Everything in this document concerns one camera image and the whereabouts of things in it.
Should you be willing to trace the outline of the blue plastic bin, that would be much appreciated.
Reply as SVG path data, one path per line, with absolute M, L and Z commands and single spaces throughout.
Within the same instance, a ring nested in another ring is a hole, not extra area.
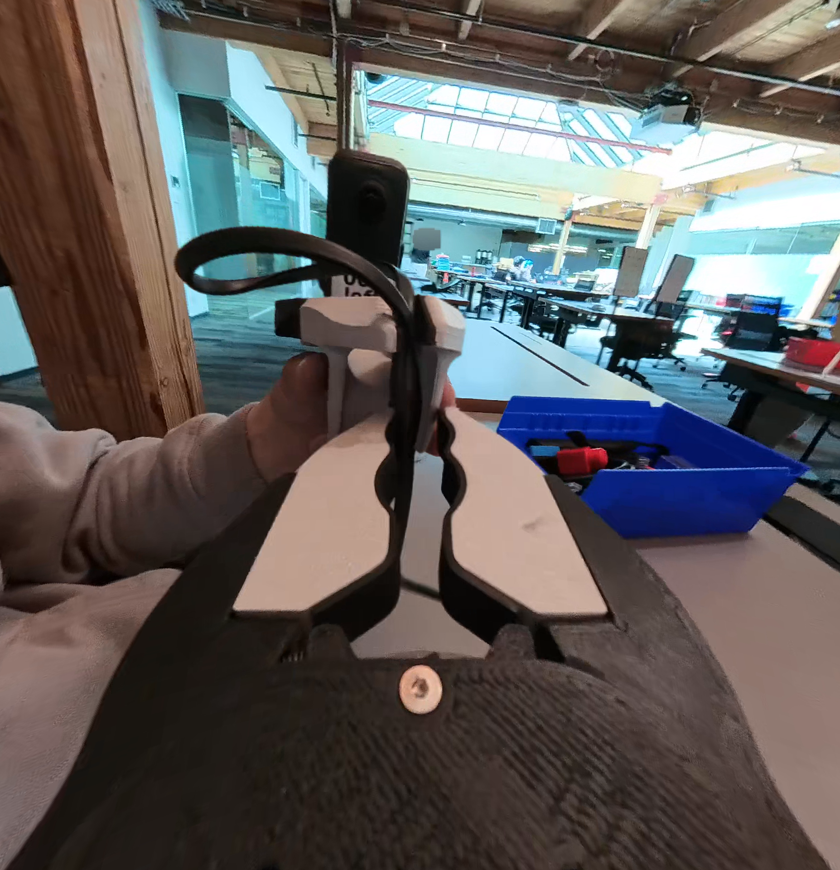
M 808 466 L 673 404 L 513 397 L 498 433 L 527 454 L 531 442 L 579 431 L 593 445 L 632 442 L 656 454 L 652 470 L 600 470 L 580 494 L 624 538 L 744 533 Z

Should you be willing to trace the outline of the ceiling projector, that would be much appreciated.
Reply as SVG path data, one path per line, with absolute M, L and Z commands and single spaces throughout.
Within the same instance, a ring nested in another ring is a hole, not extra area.
M 679 141 L 699 130 L 702 112 L 693 102 L 655 103 L 633 121 L 631 137 L 649 144 Z

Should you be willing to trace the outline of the person's left forearm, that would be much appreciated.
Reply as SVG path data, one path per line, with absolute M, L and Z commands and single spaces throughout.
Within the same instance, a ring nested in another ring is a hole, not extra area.
M 117 442 L 0 402 L 0 596 L 129 577 L 217 537 L 265 487 L 247 435 L 253 407 Z

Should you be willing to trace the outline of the wooden post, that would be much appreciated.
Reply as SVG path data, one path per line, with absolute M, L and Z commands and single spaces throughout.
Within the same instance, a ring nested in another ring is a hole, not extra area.
M 0 253 L 58 422 L 204 409 L 137 2 L 0 2 Z

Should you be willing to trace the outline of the grey desk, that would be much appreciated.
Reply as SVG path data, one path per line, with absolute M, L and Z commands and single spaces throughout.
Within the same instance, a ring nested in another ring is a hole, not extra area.
M 450 378 L 490 428 L 519 395 L 665 402 L 533 333 L 475 319 Z M 709 641 L 784 799 L 840 868 L 840 570 L 765 522 L 634 544 Z

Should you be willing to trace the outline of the red plastic bin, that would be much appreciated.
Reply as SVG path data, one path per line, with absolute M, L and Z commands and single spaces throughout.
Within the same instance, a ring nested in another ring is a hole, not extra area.
M 840 374 L 840 342 L 793 337 L 785 345 L 784 358 L 800 367 Z

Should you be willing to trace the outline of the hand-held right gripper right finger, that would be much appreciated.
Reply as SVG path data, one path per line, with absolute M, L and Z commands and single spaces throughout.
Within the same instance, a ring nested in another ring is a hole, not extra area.
M 439 595 L 459 625 L 491 644 L 507 625 L 537 636 L 606 621 L 610 608 L 545 473 L 466 413 L 437 422 L 448 504 Z

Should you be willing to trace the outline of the red plastic block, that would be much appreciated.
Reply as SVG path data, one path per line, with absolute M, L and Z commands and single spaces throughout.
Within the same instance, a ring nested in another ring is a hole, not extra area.
M 563 447 L 555 455 L 555 472 L 562 478 L 582 479 L 605 470 L 610 457 L 603 448 Z

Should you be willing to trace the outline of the person's grey sweatshirt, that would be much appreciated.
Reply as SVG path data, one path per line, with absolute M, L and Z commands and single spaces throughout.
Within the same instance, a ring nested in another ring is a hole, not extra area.
M 0 594 L 0 868 L 56 798 L 124 653 L 178 576 Z

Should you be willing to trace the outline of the person's left hand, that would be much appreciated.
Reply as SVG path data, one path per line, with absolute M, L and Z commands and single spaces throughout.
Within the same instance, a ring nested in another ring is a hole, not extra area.
M 328 360 L 320 353 L 292 358 L 245 418 L 251 459 L 268 483 L 298 468 L 328 437 Z

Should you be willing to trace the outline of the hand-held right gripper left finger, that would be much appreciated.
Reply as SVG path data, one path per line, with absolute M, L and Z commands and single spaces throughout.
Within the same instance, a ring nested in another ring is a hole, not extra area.
M 391 413 L 362 420 L 295 473 L 232 614 L 336 625 L 355 640 L 400 593 L 404 528 L 392 508 Z

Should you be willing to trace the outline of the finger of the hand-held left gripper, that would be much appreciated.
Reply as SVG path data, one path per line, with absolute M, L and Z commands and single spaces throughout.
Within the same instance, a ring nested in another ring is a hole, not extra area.
M 452 364 L 463 351 L 463 314 L 438 296 L 415 296 L 417 364 Z
M 307 300 L 299 310 L 300 339 L 318 348 L 397 350 L 397 329 L 385 300 L 377 296 Z

